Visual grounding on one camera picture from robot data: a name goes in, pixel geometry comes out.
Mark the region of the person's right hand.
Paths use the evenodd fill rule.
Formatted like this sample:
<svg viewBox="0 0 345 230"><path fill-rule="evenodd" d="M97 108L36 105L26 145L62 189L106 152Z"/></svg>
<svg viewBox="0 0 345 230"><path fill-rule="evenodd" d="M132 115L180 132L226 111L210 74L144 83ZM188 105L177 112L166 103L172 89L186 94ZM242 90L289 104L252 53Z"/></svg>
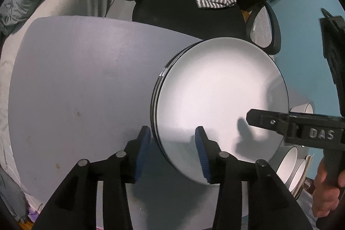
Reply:
<svg viewBox="0 0 345 230"><path fill-rule="evenodd" d="M327 175L324 159L322 159L314 179L312 213L316 218L328 216L330 211L334 211L339 205L340 189L327 182Z"/></svg>

